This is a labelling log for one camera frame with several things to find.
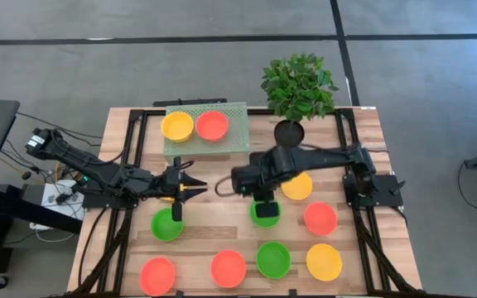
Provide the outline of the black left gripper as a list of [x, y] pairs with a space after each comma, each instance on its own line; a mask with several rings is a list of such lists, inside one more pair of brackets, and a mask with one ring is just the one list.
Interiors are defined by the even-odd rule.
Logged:
[[203, 194], [207, 189], [183, 189], [178, 190], [174, 196], [174, 176], [182, 185], [207, 185], [205, 181], [198, 180], [185, 173], [185, 169], [193, 166], [194, 161], [182, 162], [179, 156], [173, 159], [173, 168], [166, 167], [159, 175], [153, 175], [150, 171], [146, 171], [143, 176], [138, 179], [143, 182], [144, 188], [139, 192], [139, 199], [146, 201], [150, 198], [160, 199], [161, 197], [172, 197], [172, 220], [175, 222], [182, 221], [182, 205], [197, 195]]

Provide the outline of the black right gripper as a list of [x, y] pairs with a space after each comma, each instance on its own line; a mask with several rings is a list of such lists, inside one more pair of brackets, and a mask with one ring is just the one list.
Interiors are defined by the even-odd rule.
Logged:
[[256, 215], [260, 219], [279, 216], [279, 204], [274, 190], [282, 183], [283, 171], [275, 166], [249, 165], [231, 169], [231, 184], [235, 194], [251, 196], [256, 202]]

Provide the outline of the green mini bowl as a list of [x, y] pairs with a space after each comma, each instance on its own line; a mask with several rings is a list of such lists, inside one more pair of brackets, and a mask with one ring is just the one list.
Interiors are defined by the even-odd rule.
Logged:
[[259, 218], [257, 216], [257, 214], [256, 214], [256, 205], [257, 204], [258, 204], [258, 202], [253, 201], [250, 204], [250, 208], [249, 208], [250, 219], [253, 221], [253, 223], [256, 226], [261, 227], [261, 228], [272, 228], [272, 227], [276, 226], [279, 222], [280, 215], [282, 214], [281, 207], [280, 207], [279, 203], [276, 203], [277, 208], [278, 208], [278, 212], [279, 212], [278, 216], [269, 217], [269, 218]]
[[284, 277], [289, 272], [291, 264], [291, 254], [287, 247], [279, 242], [264, 243], [257, 251], [257, 269], [266, 278]]
[[155, 238], [163, 242], [170, 242], [178, 238], [184, 228], [182, 221], [174, 221], [172, 209], [164, 208], [154, 214], [151, 222], [151, 231]]

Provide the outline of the orange mini bowl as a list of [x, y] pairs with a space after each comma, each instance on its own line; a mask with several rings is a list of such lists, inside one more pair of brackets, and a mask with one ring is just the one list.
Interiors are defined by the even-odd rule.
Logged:
[[246, 276], [246, 262], [243, 256], [233, 250], [218, 252], [210, 265], [214, 283], [223, 288], [238, 286]]
[[319, 236], [328, 235], [337, 227], [335, 210], [324, 202], [309, 204], [304, 211], [303, 219], [306, 228]]
[[140, 271], [139, 284], [148, 296], [163, 296], [172, 288], [175, 279], [175, 266], [164, 257], [155, 257]]
[[228, 118], [219, 111], [203, 112], [195, 123], [197, 134], [208, 142], [218, 142], [223, 139], [228, 128]]

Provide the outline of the black plant pot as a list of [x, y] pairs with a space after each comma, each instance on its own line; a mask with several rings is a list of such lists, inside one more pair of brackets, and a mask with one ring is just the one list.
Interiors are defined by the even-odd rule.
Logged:
[[274, 128], [274, 138], [278, 146], [297, 147], [305, 136], [305, 130], [299, 122], [282, 120]]

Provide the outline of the black bar with indicator light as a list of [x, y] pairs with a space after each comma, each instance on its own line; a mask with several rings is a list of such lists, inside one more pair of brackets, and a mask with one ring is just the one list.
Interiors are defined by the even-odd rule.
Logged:
[[154, 108], [163, 108], [167, 106], [196, 105], [196, 104], [212, 104], [227, 103], [227, 99], [175, 99], [156, 101], [152, 104]]

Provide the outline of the green leafy small tree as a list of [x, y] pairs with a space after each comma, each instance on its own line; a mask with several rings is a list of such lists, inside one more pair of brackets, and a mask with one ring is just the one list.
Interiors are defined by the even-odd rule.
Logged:
[[296, 123], [332, 113], [334, 93], [340, 90], [324, 67], [324, 59], [307, 53], [271, 60], [263, 68], [261, 89], [269, 109]]

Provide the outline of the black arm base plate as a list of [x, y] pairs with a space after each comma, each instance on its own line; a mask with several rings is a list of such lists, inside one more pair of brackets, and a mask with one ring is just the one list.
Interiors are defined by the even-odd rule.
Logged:
[[79, 192], [84, 196], [85, 209], [128, 209], [138, 207], [138, 200], [126, 195], [114, 196], [102, 190], [97, 183], [90, 181], [81, 186]]
[[398, 182], [395, 175], [372, 175], [365, 179], [345, 175], [342, 181], [346, 202], [354, 208], [403, 205], [400, 193], [403, 183]]

